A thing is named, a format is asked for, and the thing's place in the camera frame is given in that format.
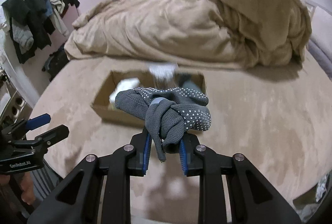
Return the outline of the person's left hand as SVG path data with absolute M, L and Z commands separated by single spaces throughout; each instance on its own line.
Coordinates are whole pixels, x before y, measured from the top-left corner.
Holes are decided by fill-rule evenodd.
M 34 186 L 32 177 L 30 175 L 30 172 L 24 173 L 24 176 L 22 177 L 22 180 L 20 182 L 20 188 L 22 191 L 21 199 L 23 202 L 27 203 L 28 205 L 32 205 L 35 201 L 35 195 L 34 195 Z

